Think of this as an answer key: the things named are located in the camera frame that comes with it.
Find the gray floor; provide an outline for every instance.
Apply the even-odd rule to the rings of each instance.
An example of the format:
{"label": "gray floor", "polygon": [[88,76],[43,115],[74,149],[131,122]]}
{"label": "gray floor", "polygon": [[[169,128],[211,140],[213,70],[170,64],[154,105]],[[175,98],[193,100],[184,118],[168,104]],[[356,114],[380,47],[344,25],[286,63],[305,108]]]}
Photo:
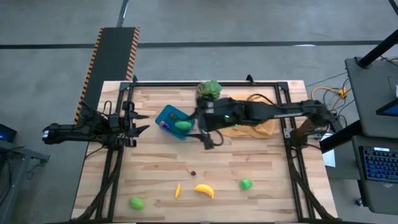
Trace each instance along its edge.
{"label": "gray floor", "polygon": [[[93,43],[100,27],[116,25],[121,3],[2,0],[0,44]],[[397,22],[387,0],[131,0],[124,26],[140,26],[140,42],[381,40]],[[345,58],[373,47],[139,49],[134,72],[140,80],[241,80],[251,74],[258,80],[310,84],[344,72]],[[397,47],[385,54],[394,55]],[[0,123],[18,130],[17,143],[51,154],[50,162],[25,181],[13,223],[70,217],[85,144],[46,146],[41,130],[51,122],[72,122],[90,56],[91,50],[81,49],[0,50]],[[307,91],[339,88],[345,79],[342,75]],[[322,98],[321,91],[316,98]],[[342,114],[349,123],[358,118],[354,103]],[[331,179],[330,184],[340,218],[398,222],[398,217],[356,207],[356,182]]]}

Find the green ball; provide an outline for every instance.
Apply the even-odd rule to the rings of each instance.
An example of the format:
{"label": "green ball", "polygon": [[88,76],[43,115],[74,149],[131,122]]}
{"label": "green ball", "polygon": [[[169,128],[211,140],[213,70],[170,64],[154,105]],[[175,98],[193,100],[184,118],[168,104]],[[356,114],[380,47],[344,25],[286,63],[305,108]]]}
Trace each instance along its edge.
{"label": "green ball", "polygon": [[251,186],[253,186],[253,182],[251,182],[249,179],[243,179],[241,180],[240,186],[243,190],[248,190],[251,188]]}
{"label": "green ball", "polygon": [[144,201],[139,197],[133,197],[129,200],[130,207],[136,210],[144,208]]}
{"label": "green ball", "polygon": [[188,121],[179,121],[175,123],[175,127],[179,130],[188,131],[192,128],[192,124]]}

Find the yellow towel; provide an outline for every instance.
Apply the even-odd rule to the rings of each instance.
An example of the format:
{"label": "yellow towel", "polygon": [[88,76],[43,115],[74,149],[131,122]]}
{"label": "yellow towel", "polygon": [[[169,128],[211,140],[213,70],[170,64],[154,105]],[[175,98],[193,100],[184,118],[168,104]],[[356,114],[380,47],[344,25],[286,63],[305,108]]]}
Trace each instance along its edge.
{"label": "yellow towel", "polygon": [[[247,100],[248,95],[230,95],[234,100]],[[253,101],[259,101],[259,102],[266,102],[265,99],[261,98],[260,96],[255,96],[252,98]],[[252,126],[244,126],[244,125],[239,125],[239,126],[233,126],[230,128],[224,128],[221,131],[223,135],[231,137],[231,138],[237,138],[241,136],[252,136],[255,138],[269,138],[272,133],[274,133],[275,130],[275,122],[276,120],[271,119],[265,122],[264,124],[257,125],[255,127]]]}

